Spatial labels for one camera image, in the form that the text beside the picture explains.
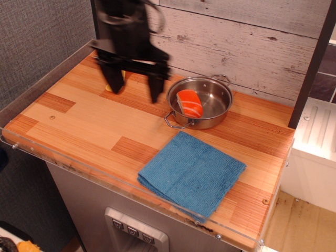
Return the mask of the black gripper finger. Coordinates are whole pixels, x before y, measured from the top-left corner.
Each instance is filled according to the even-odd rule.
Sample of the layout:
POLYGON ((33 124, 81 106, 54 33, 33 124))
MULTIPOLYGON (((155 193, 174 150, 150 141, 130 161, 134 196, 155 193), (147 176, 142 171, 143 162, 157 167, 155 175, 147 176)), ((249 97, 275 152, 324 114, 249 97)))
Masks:
POLYGON ((113 93, 117 94, 124 86, 122 73, 120 69, 111 68, 108 66, 101 66, 102 73, 113 90, 113 93))
POLYGON ((163 92, 165 79, 162 76, 149 75, 148 84, 153 103, 156 103, 159 95, 163 92))

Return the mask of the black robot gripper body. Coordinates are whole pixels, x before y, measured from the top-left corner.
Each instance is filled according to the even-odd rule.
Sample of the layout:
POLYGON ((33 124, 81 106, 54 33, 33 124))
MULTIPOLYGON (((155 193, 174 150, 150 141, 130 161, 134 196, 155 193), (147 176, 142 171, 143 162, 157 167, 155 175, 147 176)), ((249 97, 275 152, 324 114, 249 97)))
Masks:
POLYGON ((126 70, 160 79, 169 77, 169 55, 151 43, 151 34, 164 27, 162 12, 151 1, 98 1, 102 36, 94 42, 98 64, 105 74, 126 70), (159 15, 159 26, 149 26, 147 7, 159 15))

